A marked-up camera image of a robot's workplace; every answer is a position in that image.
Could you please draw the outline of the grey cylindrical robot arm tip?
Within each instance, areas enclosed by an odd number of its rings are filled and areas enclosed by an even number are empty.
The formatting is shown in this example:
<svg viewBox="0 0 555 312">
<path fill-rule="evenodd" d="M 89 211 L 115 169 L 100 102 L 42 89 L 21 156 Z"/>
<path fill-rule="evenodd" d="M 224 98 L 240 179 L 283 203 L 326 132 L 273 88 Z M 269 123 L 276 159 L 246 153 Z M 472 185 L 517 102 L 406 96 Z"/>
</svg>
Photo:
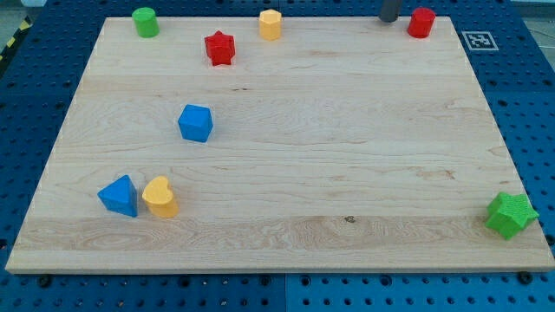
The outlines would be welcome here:
<svg viewBox="0 0 555 312">
<path fill-rule="evenodd" d="M 379 19 L 384 23 L 393 23 L 401 12 L 402 0 L 383 0 L 379 12 Z"/>
</svg>

